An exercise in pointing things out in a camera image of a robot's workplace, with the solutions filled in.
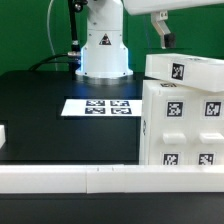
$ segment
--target white foam block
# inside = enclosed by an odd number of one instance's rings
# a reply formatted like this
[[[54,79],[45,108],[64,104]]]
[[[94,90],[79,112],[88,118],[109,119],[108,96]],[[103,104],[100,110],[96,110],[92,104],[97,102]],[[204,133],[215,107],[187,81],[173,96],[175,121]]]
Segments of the white foam block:
[[[224,165],[224,92],[145,80],[141,165]]]
[[[224,166],[0,166],[1,194],[224,192]]]
[[[224,61],[182,54],[147,55],[145,75],[212,92],[224,91]]]
[[[124,166],[98,166],[87,170],[87,193],[124,192]]]
[[[0,193],[86,193],[85,166],[0,166]]]
[[[0,149],[5,143],[5,127],[0,125]]]
[[[129,166],[125,192],[223,192],[224,166]]]

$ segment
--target stacked white boxes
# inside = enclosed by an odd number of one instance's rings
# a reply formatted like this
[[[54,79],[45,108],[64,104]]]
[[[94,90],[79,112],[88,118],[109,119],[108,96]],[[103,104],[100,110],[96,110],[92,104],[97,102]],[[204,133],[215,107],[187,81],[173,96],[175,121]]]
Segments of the stacked white boxes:
[[[146,76],[140,164],[224,165],[223,61],[150,55]]]

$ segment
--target black tabletop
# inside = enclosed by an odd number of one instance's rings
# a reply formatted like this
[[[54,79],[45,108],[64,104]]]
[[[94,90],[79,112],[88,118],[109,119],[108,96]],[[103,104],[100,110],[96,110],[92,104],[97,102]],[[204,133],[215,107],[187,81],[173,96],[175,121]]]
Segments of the black tabletop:
[[[140,118],[60,116],[66,99],[141,99],[142,76],[117,86],[66,72],[0,77],[1,164],[137,164]],[[223,193],[0,194],[0,223],[220,224]]]
[[[61,117],[66,99],[141,99],[142,75],[114,86],[77,82],[67,72],[0,77],[1,164],[137,164],[140,117]]]

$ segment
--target white cube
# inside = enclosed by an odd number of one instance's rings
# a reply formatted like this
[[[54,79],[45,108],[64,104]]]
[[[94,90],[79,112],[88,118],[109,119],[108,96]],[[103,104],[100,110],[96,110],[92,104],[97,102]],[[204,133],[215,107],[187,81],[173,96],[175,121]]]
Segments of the white cube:
[[[224,165],[224,92],[144,81],[139,160]]]

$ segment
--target green wall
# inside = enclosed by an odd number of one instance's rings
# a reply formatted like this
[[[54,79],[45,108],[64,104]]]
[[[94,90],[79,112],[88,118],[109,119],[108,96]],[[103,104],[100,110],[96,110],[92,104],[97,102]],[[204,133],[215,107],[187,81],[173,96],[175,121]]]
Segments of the green wall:
[[[51,55],[46,29],[50,0],[0,1],[0,74],[25,70]],[[86,10],[78,15],[81,45],[86,41]],[[150,16],[124,14],[124,43],[129,48],[130,68],[143,72],[146,54],[183,53],[224,58],[224,4],[169,12],[167,22],[176,33],[177,48],[162,50]],[[70,50],[67,0],[55,0],[51,16],[51,35],[56,53]],[[41,67],[53,70],[54,66]]]

